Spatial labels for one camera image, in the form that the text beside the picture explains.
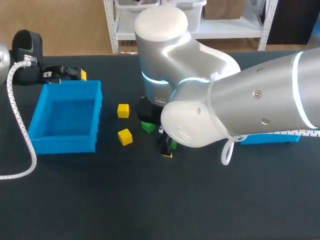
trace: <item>white cable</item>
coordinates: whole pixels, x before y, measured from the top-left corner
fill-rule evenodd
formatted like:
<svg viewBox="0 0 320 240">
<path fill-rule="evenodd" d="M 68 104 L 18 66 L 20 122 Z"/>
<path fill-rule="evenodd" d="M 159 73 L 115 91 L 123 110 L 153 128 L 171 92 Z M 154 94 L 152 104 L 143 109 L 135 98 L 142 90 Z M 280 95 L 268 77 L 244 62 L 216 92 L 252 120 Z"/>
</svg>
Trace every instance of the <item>white cable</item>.
<svg viewBox="0 0 320 240">
<path fill-rule="evenodd" d="M 8 179 L 17 179 L 17 178 L 21 178 L 24 177 L 26 175 L 28 175 L 29 173 L 31 173 L 37 164 L 37 156 L 36 156 L 36 152 L 34 149 L 34 146 L 31 143 L 30 137 L 28 135 L 27 129 L 24 125 L 24 122 L 22 121 L 21 115 L 18 111 L 18 107 L 16 104 L 16 100 L 14 97 L 14 92 L 12 89 L 12 80 L 14 77 L 15 72 L 17 71 L 17 69 L 22 68 L 22 67 L 30 67 L 31 66 L 31 61 L 25 60 L 25 61 L 20 61 L 20 62 L 16 62 L 11 68 L 10 71 L 8 73 L 8 77 L 6 79 L 6 89 L 8 91 L 8 96 L 9 96 L 9 100 L 10 100 L 10 105 L 12 107 L 13 110 L 13 114 L 15 116 L 15 119 L 19 125 L 19 128 L 22 132 L 22 135 L 24 137 L 25 143 L 28 146 L 30 155 L 31 155 L 31 166 L 29 167 L 28 170 L 18 173 L 18 174 L 13 174 L 13 175 L 0 175 L 0 180 L 8 180 Z"/>
<path fill-rule="evenodd" d="M 275 131 L 267 132 L 265 134 L 281 134 L 281 135 L 295 135 L 295 136 L 306 136 L 306 137 L 318 137 L 320 138 L 320 130 L 292 130 L 292 131 Z M 247 138 L 248 135 L 235 137 L 235 140 L 228 139 L 225 143 L 221 153 L 221 163 L 228 165 L 231 160 L 232 152 L 234 151 L 235 142 L 241 142 Z"/>
</svg>

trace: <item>cardboard box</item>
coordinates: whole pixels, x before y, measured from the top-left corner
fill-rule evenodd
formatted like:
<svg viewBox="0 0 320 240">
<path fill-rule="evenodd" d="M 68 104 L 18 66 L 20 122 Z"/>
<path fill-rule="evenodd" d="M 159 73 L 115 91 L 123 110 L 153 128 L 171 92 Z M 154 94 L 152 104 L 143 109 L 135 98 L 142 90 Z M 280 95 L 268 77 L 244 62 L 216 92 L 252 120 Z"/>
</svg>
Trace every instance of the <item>cardboard box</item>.
<svg viewBox="0 0 320 240">
<path fill-rule="evenodd" d="M 207 0 L 203 16 L 208 20 L 239 19 L 245 0 Z"/>
</svg>

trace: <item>screw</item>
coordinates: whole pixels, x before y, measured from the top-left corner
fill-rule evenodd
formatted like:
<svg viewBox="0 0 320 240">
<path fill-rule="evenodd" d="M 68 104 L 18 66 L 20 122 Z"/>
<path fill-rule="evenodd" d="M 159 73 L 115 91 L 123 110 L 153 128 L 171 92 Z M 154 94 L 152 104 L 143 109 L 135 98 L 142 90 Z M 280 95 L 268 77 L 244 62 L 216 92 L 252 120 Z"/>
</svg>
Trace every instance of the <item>screw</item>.
<svg viewBox="0 0 320 240">
<path fill-rule="evenodd" d="M 261 95 L 262 95 L 262 93 L 261 93 L 260 90 L 256 90 L 256 91 L 253 92 L 253 97 L 254 97 L 255 99 L 261 98 Z"/>
</svg>

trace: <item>yellow cube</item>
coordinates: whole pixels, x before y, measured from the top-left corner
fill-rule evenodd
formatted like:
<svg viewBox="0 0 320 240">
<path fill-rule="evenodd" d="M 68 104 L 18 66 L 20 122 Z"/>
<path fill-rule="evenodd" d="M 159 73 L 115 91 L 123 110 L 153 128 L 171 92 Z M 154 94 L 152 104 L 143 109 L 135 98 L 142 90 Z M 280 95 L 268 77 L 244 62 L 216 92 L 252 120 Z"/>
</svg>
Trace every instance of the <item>yellow cube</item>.
<svg viewBox="0 0 320 240">
<path fill-rule="evenodd" d="M 128 128 L 119 131 L 118 136 L 123 146 L 131 144 L 133 142 L 132 134 Z"/>
<path fill-rule="evenodd" d="M 129 112 L 130 112 L 129 104 L 118 105 L 118 110 L 117 110 L 118 118 L 121 118 L 121 119 L 129 118 Z"/>
</svg>

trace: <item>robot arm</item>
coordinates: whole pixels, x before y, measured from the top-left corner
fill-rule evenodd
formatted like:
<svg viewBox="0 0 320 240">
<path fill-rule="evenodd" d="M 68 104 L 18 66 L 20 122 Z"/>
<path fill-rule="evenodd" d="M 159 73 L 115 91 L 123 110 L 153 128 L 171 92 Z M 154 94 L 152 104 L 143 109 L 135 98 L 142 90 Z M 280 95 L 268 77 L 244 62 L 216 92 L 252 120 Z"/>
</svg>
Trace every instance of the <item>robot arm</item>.
<svg viewBox="0 0 320 240">
<path fill-rule="evenodd" d="M 164 106 L 161 124 L 171 138 L 203 147 L 320 127 L 320 48 L 240 71 L 229 55 L 192 39 L 186 21 L 179 9 L 157 6 L 135 22 L 147 97 Z"/>
</svg>

